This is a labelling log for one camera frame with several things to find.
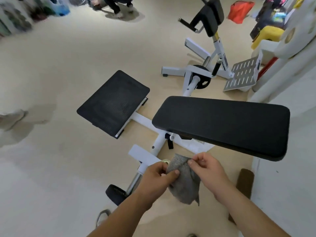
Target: gray cloth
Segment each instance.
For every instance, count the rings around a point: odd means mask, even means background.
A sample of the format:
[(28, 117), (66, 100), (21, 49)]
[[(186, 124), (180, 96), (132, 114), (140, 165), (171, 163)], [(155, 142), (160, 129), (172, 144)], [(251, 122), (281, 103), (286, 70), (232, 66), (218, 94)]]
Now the gray cloth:
[(198, 192), (201, 179), (189, 167), (187, 163), (189, 159), (188, 157), (175, 154), (169, 163), (166, 174), (173, 170), (180, 171), (178, 179), (169, 186), (169, 190), (181, 203), (191, 204), (195, 200), (200, 206)]

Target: orange bag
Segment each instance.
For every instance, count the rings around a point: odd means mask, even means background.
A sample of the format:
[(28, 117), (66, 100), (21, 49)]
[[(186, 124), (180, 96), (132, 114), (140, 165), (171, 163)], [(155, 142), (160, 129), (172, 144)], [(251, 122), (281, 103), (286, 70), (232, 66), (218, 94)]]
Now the orange bag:
[(230, 6), (228, 19), (234, 23), (241, 24), (254, 5), (255, 3), (252, 1), (236, 1)]

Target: beige floor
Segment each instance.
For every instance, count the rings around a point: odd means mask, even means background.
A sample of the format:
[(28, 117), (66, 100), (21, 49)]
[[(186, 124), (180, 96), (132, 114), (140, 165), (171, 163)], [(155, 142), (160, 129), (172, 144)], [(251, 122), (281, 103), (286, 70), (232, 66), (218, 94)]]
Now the beige floor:
[[(236, 0), (222, 0), (225, 15)], [(77, 108), (121, 69), (148, 86), (149, 101), (139, 111), (152, 118), (170, 95), (181, 94), (181, 77), (163, 78), (161, 66), (185, 66), (202, 60), (184, 47), (186, 37), (212, 50), (205, 33), (194, 34), (177, 22), (191, 19), (199, 0), (135, 0), (140, 15), (129, 22), (105, 17), (88, 7), (63, 18), (49, 18), (31, 33), (0, 42), (0, 111), (16, 108), (29, 115), (0, 138), (0, 235), (85, 236), (97, 214), (114, 208), (105, 195), (109, 184), (126, 188), (138, 167), (128, 156), (133, 144), (149, 150), (156, 134), (130, 123), (116, 140), (77, 115)], [(225, 20), (219, 34), (230, 66), (250, 58), (249, 33), (255, 21), (242, 25)], [(225, 80), (213, 79), (192, 96), (245, 100), (240, 91), (223, 93)], [(164, 146), (159, 158), (174, 153)], [(210, 151), (232, 181), (251, 157), (220, 147)], [(166, 192), (146, 213), (135, 236), (237, 236), (227, 210), (204, 187), (201, 206), (178, 203)]]

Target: person's right hand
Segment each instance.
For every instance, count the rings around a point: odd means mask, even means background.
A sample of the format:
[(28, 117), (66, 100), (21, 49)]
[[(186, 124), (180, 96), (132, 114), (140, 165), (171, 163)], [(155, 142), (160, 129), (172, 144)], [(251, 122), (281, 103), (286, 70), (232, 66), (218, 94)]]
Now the person's right hand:
[(192, 159), (188, 161), (188, 165), (200, 177), (205, 187), (221, 202), (217, 196), (220, 190), (232, 186), (233, 184), (228, 179), (220, 162), (211, 154), (202, 152), (193, 156)]

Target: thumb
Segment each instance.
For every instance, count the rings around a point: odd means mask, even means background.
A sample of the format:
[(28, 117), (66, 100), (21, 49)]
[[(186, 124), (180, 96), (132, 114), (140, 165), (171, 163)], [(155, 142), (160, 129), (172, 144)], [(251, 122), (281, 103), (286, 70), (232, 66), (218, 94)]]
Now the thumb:
[(188, 160), (188, 165), (198, 176), (200, 176), (203, 168), (200, 167), (198, 163), (196, 163), (194, 160), (190, 159), (190, 160)]
[(170, 185), (179, 177), (179, 175), (180, 175), (180, 171), (174, 170), (174, 171), (171, 171), (168, 174), (166, 174), (166, 176), (164, 178), (166, 179), (167, 184)]

